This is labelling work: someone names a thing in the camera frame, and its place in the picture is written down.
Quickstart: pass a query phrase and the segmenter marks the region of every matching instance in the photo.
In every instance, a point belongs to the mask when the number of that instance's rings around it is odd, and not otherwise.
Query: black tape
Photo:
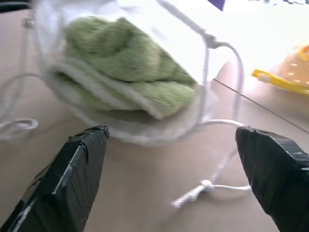
[[[108,138],[105,126],[70,137],[0,232],[82,232],[99,188]]]
[[[239,156],[252,191],[281,232],[309,231],[309,155],[293,140],[240,127]]]
[[[30,9],[29,0],[0,0],[0,13]]]

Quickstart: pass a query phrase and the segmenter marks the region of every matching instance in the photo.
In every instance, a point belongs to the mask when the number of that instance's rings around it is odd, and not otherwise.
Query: white rope
[[[38,122],[31,118],[18,118],[15,119],[12,115],[12,111],[15,108],[17,101],[20,99],[22,90],[25,84],[26,76],[38,76],[34,73],[25,73],[26,61],[28,56],[28,42],[29,42],[29,21],[30,18],[26,17],[24,23],[24,33],[21,41],[21,52],[19,60],[19,72],[21,74],[14,76],[6,81],[0,88],[0,142],[14,140],[19,137],[23,137],[30,131],[38,127]],[[4,102],[5,93],[10,85],[16,83],[14,94],[11,101]]]
[[[188,27],[190,27],[196,33],[200,34],[205,43],[205,61],[204,61],[204,73],[203,73],[204,75],[203,84],[205,86],[205,98],[207,97],[206,94],[207,94],[207,86],[208,86],[207,77],[208,77],[208,63],[209,63],[209,48],[216,49],[221,46],[226,46],[235,53],[237,61],[238,61],[239,75],[238,75],[238,85],[237,85],[238,94],[234,100],[234,105],[233,105],[233,118],[237,120],[238,114],[239,114],[240,101],[241,101],[241,93],[242,93],[243,83],[244,83],[243,64],[242,64],[240,55],[237,52],[237,50],[228,43],[216,41],[216,38],[214,36],[207,34],[205,29],[201,28],[199,25],[193,22],[190,18],[188,18],[185,14],[183,14],[179,9],[177,9],[171,3],[165,0],[157,0],[157,1],[159,2],[161,6],[163,6],[172,15],[174,15],[176,18],[181,20],[183,23],[185,23]],[[237,127],[244,126],[240,122],[237,122],[234,120],[228,120],[228,119],[214,119],[214,120],[209,120],[209,121],[202,121],[202,124],[203,125],[228,124],[228,125],[235,125]],[[223,161],[217,167],[217,170],[211,175],[210,180],[202,180],[197,187],[188,191],[187,193],[185,193],[183,196],[181,196],[177,200],[173,201],[172,205],[175,208],[180,208],[183,204],[185,204],[188,201],[195,201],[201,192],[209,192],[214,189],[232,189],[232,190],[241,190],[241,191],[250,190],[251,187],[249,185],[243,186],[243,187],[233,187],[233,186],[215,184],[219,177],[220,172],[226,167],[226,165],[235,156],[235,154],[237,154],[237,149],[235,149],[233,152],[231,152],[229,155],[227,155],[223,159]]]

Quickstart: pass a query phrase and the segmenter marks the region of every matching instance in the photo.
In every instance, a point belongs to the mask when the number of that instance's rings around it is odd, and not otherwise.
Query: white mesh bag
[[[220,16],[221,12],[210,3],[195,1],[200,15],[210,11],[216,17]],[[189,6],[184,3],[179,5],[190,14],[194,11]],[[75,19],[87,16],[102,17],[110,21],[124,17],[147,33],[199,84],[194,100],[178,113],[162,120],[154,119],[140,111],[93,110],[86,105],[78,104],[76,96],[53,81],[48,69],[63,60],[65,28]],[[68,107],[89,125],[104,124],[110,128],[113,137],[139,145],[153,146],[179,139],[212,117],[216,97],[207,83],[216,77],[226,58],[220,54],[214,56],[216,59],[211,63],[210,75],[206,80],[205,73],[208,70],[205,59],[208,61],[208,58],[205,57],[207,49],[204,39],[170,14],[156,0],[40,0],[34,6],[33,19],[41,51],[39,61],[42,78],[55,94],[67,102]]]
[[[228,124],[241,127],[243,124],[225,119],[211,119],[214,106],[217,103],[215,95],[211,92],[209,83],[216,77],[220,68],[226,63],[226,54],[217,52],[218,47],[228,47],[238,60],[238,95],[233,105],[233,117],[237,120],[240,96],[243,85],[243,65],[236,49],[228,43],[218,42],[204,29],[210,29],[216,35],[224,28],[223,15],[205,0],[37,0],[33,5],[30,18],[25,20],[24,26],[33,29],[35,45],[37,48],[37,61],[41,75],[26,73],[24,62],[21,62],[21,74],[5,82],[0,89],[0,105],[3,106],[3,115],[11,120],[0,124],[0,141],[12,140],[16,135],[35,129],[38,122],[34,119],[14,119],[11,112],[19,94],[14,101],[5,104],[3,95],[14,80],[23,77],[36,76],[41,78],[66,103],[79,118],[95,126],[107,125],[111,136],[125,142],[143,146],[164,145],[178,140],[202,125]],[[182,110],[161,120],[154,119],[138,110],[95,110],[87,104],[81,104],[81,95],[70,92],[66,85],[55,81],[54,67],[62,67],[68,62],[65,56],[66,28],[74,20],[81,17],[96,17],[114,22],[122,17],[139,31],[148,35],[163,51],[182,67],[197,83],[196,95]],[[24,37],[24,47],[27,46],[28,32]],[[21,60],[26,59],[26,52],[22,52]],[[81,60],[75,62],[78,68],[85,68],[87,74],[94,74]],[[210,180],[201,181],[193,190],[187,192],[172,204],[179,208],[189,200],[195,200],[203,191],[213,189],[233,189],[247,191],[250,186],[231,187],[216,185],[219,173],[237,153],[235,149],[219,164]]]

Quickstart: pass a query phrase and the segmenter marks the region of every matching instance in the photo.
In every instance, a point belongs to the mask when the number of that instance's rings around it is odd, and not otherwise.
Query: yellow plastic toy
[[[272,74],[256,69],[252,76],[260,81],[309,96],[309,45],[295,47]]]

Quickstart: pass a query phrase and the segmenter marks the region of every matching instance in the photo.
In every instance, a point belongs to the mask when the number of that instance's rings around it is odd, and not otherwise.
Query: white bag
[[[180,8],[188,15],[196,12],[212,12],[219,19],[220,11],[207,1],[194,0],[190,4],[180,1]],[[156,0],[40,0],[34,7],[34,23],[37,40],[42,53],[43,79],[63,100],[70,102],[65,91],[53,83],[46,68],[62,59],[64,28],[81,16],[100,16],[109,20],[125,17],[136,27],[151,36],[171,57],[179,63],[200,84],[197,97],[181,112],[163,120],[155,120],[147,114],[127,111],[93,111],[89,108],[68,107],[90,126],[104,124],[110,128],[111,135],[123,141],[140,145],[161,145],[176,140],[195,129],[202,121],[212,116],[216,97],[204,89],[205,44],[202,37],[186,24],[171,15]],[[217,56],[210,65],[208,82],[216,77],[226,62]]]

